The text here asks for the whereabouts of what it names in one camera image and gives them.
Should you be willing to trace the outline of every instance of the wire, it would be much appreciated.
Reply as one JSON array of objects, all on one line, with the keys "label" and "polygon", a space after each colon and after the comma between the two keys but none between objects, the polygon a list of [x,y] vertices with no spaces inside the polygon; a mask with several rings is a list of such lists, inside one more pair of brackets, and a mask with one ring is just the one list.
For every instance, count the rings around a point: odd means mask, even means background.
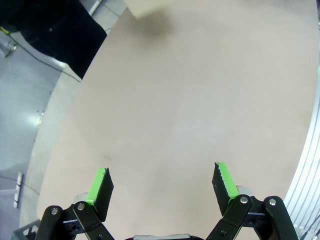
[{"label": "wire", "polygon": [[[2,178],[2,179],[9,179],[9,180],[12,180],[12,181],[17,182],[17,179],[14,179],[14,178],[11,178],[11,177],[8,177],[8,176],[0,176],[0,178]],[[38,194],[38,195],[40,196],[40,193],[37,192],[37,191],[36,191],[35,189],[33,189],[32,187],[30,187],[29,185],[27,185],[27,184],[25,184],[25,183],[23,183],[23,182],[21,182],[21,184],[22,184],[22,185],[25,185],[27,188],[31,189],[32,191],[34,191],[36,194]]]},{"label": "wire", "polygon": [[44,64],[44,65],[46,65],[46,66],[48,66],[48,67],[50,67],[50,68],[52,68],[52,69],[60,72],[60,73],[63,73],[63,74],[65,74],[65,75],[68,75],[69,77],[71,77],[71,78],[73,78],[74,80],[76,80],[78,83],[81,83],[80,80],[76,79],[76,78],[75,78],[74,76],[72,76],[71,74],[69,74],[69,73],[67,73],[67,72],[65,72],[65,71],[62,71],[62,70],[60,70],[59,68],[56,68],[56,67],[54,67],[54,66],[52,66],[52,65],[50,65],[50,64],[48,64],[48,63],[46,63],[46,62],[44,62],[44,61],[42,61],[42,60],[40,60],[39,58],[37,58],[37,57],[36,57],[35,55],[33,55],[30,51],[28,51],[24,46],[22,46],[17,40],[15,40],[10,34],[8,34],[7,36],[8,36],[12,41],[14,41],[15,44],[17,44],[20,48],[22,48],[22,49],[23,49],[24,51],[26,51],[31,57],[33,57],[34,59],[36,59],[36,60],[39,61],[40,63],[42,63],[42,64]]},{"label": "wire", "polygon": [[120,18],[120,15],[117,14],[115,11],[113,11],[110,7],[108,7],[104,2],[102,3],[103,6],[105,6],[110,12],[112,12],[114,15],[116,15],[118,18]]},{"label": "wire", "polygon": [[316,216],[316,218],[313,220],[313,222],[312,222],[311,225],[309,226],[308,230],[305,231],[305,233],[301,236],[300,240],[304,240],[304,239],[306,238],[306,236],[308,235],[308,232],[310,232],[312,226],[316,223],[316,221],[318,220],[318,218],[320,218],[320,215]]}]

